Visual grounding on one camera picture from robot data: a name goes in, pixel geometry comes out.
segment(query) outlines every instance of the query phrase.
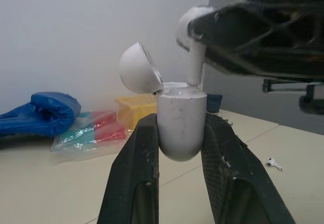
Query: plastic bag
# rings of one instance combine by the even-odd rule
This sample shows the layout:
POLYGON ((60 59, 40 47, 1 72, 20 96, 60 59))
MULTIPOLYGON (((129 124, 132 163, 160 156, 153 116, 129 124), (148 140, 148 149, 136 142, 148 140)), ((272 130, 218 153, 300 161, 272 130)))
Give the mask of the plastic bag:
POLYGON ((116 110, 80 113, 71 128, 55 137, 51 151, 70 159, 118 153, 131 134, 116 110))

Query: white wall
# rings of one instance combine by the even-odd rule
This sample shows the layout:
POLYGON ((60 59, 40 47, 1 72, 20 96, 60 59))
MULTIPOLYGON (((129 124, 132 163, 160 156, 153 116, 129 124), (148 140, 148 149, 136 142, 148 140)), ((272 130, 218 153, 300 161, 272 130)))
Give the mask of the white wall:
POLYGON ((38 91, 83 107, 129 94, 118 75, 123 51, 140 41, 165 81, 184 81, 178 19, 208 0, 0 0, 0 113, 38 91))

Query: yellow container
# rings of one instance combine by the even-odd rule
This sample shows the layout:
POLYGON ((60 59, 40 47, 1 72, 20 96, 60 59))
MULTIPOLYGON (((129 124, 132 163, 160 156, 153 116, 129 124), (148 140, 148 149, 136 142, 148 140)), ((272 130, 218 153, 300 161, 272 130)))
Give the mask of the yellow container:
POLYGON ((154 95, 136 95, 129 97, 118 97, 118 121, 125 124, 127 129, 134 129, 137 122, 157 112, 157 99, 154 95))

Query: white earbud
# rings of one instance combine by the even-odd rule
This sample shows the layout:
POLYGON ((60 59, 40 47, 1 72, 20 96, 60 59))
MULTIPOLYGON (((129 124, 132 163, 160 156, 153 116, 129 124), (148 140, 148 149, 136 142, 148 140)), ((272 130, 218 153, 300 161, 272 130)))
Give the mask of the white earbud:
POLYGON ((276 164, 275 160, 273 158, 270 158, 269 161, 267 162, 268 167, 275 167, 279 169, 280 171, 283 171, 284 169, 282 168, 281 165, 276 164))

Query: blue boxing glove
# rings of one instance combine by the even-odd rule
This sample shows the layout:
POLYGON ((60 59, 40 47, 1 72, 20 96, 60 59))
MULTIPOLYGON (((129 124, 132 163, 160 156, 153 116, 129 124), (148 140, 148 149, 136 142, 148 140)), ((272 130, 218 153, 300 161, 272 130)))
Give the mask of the blue boxing glove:
POLYGON ((54 137, 67 131, 79 115, 78 101, 59 92, 39 92, 30 103, 0 115, 0 136, 36 134, 54 137))

